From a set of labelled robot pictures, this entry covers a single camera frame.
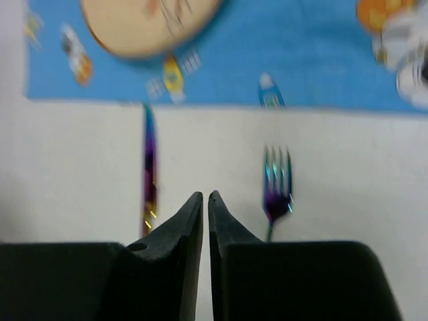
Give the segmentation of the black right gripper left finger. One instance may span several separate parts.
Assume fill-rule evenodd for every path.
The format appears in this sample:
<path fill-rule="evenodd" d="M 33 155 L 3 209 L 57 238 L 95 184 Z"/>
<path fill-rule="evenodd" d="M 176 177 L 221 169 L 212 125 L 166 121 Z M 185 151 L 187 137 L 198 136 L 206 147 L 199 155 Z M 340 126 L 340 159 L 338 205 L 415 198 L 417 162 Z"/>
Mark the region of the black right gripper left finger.
<path fill-rule="evenodd" d="M 4 243 L 2 320 L 194 320 L 203 196 L 143 238 Z"/>

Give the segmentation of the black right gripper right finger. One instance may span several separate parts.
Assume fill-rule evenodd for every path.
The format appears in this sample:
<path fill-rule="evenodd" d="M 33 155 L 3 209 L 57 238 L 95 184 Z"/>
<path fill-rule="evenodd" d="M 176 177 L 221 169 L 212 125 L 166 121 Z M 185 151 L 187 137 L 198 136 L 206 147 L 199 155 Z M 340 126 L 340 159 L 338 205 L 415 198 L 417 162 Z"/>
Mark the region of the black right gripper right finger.
<path fill-rule="evenodd" d="M 264 242 L 208 200 L 215 320 L 401 320 L 375 253 L 356 241 Z"/>

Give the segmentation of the iridescent fork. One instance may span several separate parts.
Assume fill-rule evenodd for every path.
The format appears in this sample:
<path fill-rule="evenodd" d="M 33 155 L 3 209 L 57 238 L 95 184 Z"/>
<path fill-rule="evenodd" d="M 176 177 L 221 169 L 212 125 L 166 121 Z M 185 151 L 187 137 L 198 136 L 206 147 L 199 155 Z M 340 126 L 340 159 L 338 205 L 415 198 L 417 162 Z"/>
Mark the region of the iridescent fork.
<path fill-rule="evenodd" d="M 262 208 L 268 220 L 266 241 L 271 241 L 275 224 L 293 212 L 292 158 L 287 148 L 265 146 Z"/>

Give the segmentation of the blue space-print cloth placemat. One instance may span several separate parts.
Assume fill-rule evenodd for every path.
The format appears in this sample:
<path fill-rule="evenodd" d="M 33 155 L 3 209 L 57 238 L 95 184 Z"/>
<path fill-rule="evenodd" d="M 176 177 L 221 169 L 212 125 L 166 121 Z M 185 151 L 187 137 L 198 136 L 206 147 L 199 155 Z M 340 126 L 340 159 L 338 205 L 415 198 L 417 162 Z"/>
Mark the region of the blue space-print cloth placemat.
<path fill-rule="evenodd" d="M 152 58 L 109 53 L 81 1 L 28 1 L 27 96 L 427 113 L 426 1 L 224 1 Z"/>

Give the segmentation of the round bird-painted plate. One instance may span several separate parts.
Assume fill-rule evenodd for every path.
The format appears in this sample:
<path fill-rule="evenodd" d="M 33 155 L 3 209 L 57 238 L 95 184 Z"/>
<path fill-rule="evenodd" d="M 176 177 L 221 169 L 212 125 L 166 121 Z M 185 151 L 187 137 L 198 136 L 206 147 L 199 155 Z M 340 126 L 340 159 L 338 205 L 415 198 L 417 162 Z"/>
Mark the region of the round bird-painted plate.
<path fill-rule="evenodd" d="M 201 33 L 222 1 L 80 1 L 84 21 L 108 53 L 150 58 Z"/>

